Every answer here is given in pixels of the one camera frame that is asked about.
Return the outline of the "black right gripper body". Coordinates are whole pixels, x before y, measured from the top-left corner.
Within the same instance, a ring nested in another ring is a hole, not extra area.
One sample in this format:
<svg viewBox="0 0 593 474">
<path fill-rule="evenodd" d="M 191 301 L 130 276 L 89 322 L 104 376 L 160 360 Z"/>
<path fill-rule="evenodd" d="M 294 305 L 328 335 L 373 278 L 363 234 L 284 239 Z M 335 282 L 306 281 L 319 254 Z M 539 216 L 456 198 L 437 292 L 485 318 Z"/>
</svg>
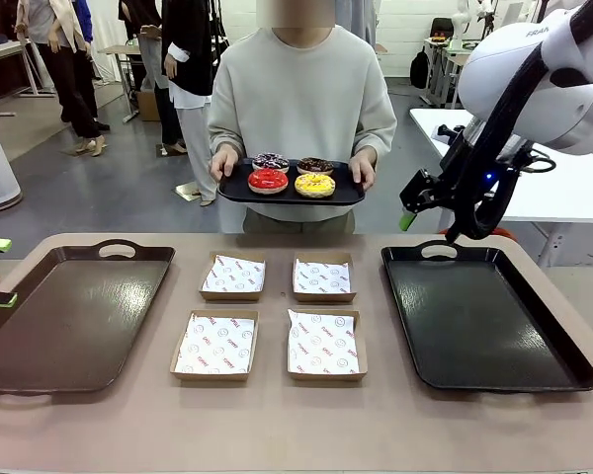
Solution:
<svg viewBox="0 0 593 474">
<path fill-rule="evenodd" d="M 518 171 L 504 159 L 492 162 L 471 178 L 466 157 L 445 157 L 440 168 L 435 185 L 438 206 L 480 206 L 485 202 L 509 201 L 518 181 Z"/>
</svg>

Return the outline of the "yellow sprinkle donut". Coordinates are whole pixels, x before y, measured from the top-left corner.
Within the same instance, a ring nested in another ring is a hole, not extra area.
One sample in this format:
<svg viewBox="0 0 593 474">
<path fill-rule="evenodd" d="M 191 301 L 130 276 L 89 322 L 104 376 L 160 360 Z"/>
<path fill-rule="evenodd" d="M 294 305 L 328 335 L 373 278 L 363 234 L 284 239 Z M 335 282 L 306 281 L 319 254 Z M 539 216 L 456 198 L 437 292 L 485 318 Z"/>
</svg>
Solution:
<svg viewBox="0 0 593 474">
<path fill-rule="evenodd" d="M 336 184 L 330 176 L 306 173 L 296 178 L 295 189 L 306 198 L 328 198 L 334 194 Z"/>
</svg>

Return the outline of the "chocolate sprinkle donut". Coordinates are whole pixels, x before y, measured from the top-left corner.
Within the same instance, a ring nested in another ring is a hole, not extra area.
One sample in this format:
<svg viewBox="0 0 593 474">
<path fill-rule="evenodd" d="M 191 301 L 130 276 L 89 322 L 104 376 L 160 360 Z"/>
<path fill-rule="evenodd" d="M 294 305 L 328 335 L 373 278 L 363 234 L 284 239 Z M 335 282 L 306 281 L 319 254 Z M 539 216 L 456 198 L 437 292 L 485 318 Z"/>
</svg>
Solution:
<svg viewBox="0 0 593 474">
<path fill-rule="evenodd" d="M 334 166 L 330 161 L 306 157 L 300 159 L 296 164 L 296 169 L 300 174 L 319 174 L 330 176 L 333 173 Z"/>
</svg>

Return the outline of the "purple striped sprinkle donut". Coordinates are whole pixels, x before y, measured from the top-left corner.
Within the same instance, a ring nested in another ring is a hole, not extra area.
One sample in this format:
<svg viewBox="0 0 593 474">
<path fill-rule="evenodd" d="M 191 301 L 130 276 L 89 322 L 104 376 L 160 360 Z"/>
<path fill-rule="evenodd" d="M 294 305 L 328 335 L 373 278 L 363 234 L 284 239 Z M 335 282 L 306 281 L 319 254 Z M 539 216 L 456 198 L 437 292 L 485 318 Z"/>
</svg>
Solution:
<svg viewBox="0 0 593 474">
<path fill-rule="evenodd" d="M 277 153 L 260 153 L 251 162 L 254 171 L 275 170 L 286 174 L 290 169 L 290 161 Z"/>
</svg>

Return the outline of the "red glazed donut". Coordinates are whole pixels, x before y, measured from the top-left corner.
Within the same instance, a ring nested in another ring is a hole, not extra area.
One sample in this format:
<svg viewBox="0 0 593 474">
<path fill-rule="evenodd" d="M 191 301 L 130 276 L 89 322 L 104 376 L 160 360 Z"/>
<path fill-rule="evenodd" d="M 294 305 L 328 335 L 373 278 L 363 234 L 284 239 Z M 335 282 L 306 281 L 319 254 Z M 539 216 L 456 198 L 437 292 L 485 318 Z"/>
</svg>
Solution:
<svg viewBox="0 0 593 474">
<path fill-rule="evenodd" d="M 289 184 L 287 175 L 279 170 L 259 169 L 248 177 L 249 189 L 259 195 L 274 195 L 284 191 Z"/>
</svg>

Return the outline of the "black serving tray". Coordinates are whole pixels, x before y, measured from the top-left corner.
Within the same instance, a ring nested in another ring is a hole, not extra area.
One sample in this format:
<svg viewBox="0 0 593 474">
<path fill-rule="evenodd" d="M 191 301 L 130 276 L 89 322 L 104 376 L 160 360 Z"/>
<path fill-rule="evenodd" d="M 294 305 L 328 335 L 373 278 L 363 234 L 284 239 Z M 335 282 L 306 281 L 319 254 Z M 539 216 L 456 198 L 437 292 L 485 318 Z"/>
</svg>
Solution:
<svg viewBox="0 0 593 474">
<path fill-rule="evenodd" d="M 224 198 L 239 203 L 257 204 L 284 204 L 284 205 L 314 205 L 314 206 L 341 206 L 347 207 L 361 202 L 365 198 L 365 191 L 361 184 L 353 181 L 352 173 L 347 163 L 331 161 L 332 171 L 330 178 L 335 182 L 335 190 L 329 197 L 306 197 L 296 188 L 298 160 L 290 160 L 287 171 L 288 183 L 286 187 L 277 192 L 263 195 L 254 192 L 248 178 L 254 172 L 253 160 L 245 159 L 236 165 L 229 177 L 222 178 L 218 192 Z"/>
</svg>

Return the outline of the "person's right forearm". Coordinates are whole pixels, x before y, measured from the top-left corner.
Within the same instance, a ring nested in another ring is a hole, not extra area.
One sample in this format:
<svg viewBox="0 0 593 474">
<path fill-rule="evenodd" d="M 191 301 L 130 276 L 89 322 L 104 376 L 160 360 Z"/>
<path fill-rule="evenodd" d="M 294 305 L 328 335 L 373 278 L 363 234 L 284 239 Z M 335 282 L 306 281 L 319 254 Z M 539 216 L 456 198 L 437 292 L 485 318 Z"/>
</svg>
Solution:
<svg viewBox="0 0 593 474">
<path fill-rule="evenodd" d="M 208 128 L 213 153 L 222 145 L 228 145 L 236 152 L 238 158 L 244 156 L 245 146 L 235 110 L 211 108 Z"/>
</svg>

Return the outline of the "person's right hand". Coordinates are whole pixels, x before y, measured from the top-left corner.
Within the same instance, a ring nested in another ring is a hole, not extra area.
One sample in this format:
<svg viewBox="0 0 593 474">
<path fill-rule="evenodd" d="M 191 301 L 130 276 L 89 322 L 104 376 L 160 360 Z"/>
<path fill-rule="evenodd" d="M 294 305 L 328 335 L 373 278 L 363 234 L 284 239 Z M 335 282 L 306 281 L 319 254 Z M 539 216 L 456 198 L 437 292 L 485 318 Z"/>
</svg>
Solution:
<svg viewBox="0 0 593 474">
<path fill-rule="evenodd" d="M 214 153 L 210 166 L 210 173 L 219 183 L 228 178 L 239 161 L 238 150 L 229 143 L 222 143 Z"/>
</svg>

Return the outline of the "black backpack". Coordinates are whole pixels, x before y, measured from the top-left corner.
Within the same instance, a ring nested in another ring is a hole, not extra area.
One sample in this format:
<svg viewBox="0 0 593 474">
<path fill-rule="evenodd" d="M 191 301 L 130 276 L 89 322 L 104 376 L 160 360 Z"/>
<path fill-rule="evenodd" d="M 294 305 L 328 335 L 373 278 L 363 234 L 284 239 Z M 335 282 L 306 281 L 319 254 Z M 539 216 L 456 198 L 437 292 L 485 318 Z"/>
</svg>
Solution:
<svg viewBox="0 0 593 474">
<path fill-rule="evenodd" d="M 425 47 L 422 47 L 410 64 L 409 79 L 413 87 L 421 90 L 426 88 L 430 76 L 430 65 L 429 56 Z"/>
</svg>

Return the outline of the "person in beige sweater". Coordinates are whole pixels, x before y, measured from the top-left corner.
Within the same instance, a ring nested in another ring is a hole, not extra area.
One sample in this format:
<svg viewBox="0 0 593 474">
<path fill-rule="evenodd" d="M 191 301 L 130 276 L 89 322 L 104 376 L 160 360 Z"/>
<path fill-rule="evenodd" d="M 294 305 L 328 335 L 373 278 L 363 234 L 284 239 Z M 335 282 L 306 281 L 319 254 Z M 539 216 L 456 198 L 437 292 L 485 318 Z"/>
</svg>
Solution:
<svg viewBox="0 0 593 474">
<path fill-rule="evenodd" d="M 393 110 L 374 48 L 337 25 L 335 0 L 269 3 L 270 18 L 223 54 L 211 108 L 236 111 L 239 160 L 271 152 L 349 167 L 360 115 Z"/>
</svg>

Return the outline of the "figure in beige jacket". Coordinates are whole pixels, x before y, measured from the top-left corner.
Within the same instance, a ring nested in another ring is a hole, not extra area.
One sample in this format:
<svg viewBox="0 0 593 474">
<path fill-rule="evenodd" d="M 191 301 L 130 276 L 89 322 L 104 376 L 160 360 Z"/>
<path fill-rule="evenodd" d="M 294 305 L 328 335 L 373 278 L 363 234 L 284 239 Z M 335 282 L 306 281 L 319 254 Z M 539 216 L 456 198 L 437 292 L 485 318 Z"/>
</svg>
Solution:
<svg viewBox="0 0 593 474">
<path fill-rule="evenodd" d="M 77 86 L 75 57 L 86 53 L 88 45 L 71 0 L 18 0 L 15 33 L 37 46 L 68 121 L 81 139 L 75 152 L 101 155 L 105 137 Z"/>
</svg>

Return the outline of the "white desk with dark items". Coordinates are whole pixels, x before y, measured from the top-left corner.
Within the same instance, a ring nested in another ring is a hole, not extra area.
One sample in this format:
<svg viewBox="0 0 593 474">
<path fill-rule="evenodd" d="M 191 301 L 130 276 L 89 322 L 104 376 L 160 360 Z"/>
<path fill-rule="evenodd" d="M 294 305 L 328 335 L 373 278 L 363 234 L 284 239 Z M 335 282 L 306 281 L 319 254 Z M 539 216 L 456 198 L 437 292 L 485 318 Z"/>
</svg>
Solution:
<svg viewBox="0 0 593 474">
<path fill-rule="evenodd" d="M 8 40 L 0 44 L 0 60 L 12 56 L 19 56 L 22 59 L 24 69 L 28 78 L 29 87 L 21 89 L 15 95 L 21 98 L 53 98 L 55 96 L 51 87 L 44 85 L 43 79 L 34 61 L 34 54 L 37 50 L 28 40 Z M 0 118 L 15 117 L 12 112 L 0 112 Z"/>
</svg>

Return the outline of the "cardboard carton on floor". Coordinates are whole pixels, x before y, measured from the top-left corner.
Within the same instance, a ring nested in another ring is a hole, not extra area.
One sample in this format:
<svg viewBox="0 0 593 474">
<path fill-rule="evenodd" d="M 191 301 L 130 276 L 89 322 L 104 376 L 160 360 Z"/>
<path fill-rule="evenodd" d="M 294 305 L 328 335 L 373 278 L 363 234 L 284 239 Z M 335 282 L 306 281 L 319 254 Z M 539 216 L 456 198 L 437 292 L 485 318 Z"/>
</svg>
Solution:
<svg viewBox="0 0 593 474">
<path fill-rule="evenodd" d="M 160 114 L 153 91 L 136 93 L 139 116 L 143 121 L 160 121 Z"/>
</svg>

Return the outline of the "small wooden table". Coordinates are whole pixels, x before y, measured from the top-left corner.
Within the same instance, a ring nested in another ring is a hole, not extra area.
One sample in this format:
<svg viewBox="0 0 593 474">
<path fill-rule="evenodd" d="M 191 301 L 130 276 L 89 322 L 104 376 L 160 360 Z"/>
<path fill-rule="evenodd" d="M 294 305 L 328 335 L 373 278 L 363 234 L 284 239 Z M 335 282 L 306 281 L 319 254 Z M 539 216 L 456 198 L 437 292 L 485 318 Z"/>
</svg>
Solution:
<svg viewBox="0 0 593 474">
<path fill-rule="evenodd" d="M 135 44 L 118 44 L 100 49 L 99 52 L 113 59 L 127 104 L 127 114 L 123 118 L 123 123 L 128 123 L 139 115 L 136 85 L 132 70 L 132 58 L 139 55 L 139 48 Z"/>
</svg>

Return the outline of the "figure in black cardigan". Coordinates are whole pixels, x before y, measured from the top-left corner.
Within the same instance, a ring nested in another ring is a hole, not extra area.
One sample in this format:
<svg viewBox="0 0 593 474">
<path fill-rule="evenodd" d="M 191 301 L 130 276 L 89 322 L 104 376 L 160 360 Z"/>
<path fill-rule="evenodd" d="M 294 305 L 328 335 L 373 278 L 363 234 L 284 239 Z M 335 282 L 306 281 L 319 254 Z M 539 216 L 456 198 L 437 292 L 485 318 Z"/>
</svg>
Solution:
<svg viewBox="0 0 593 474">
<path fill-rule="evenodd" d="M 207 129 L 213 85 L 210 19 L 208 0 L 162 0 L 163 71 L 201 206 L 216 198 Z"/>
</svg>

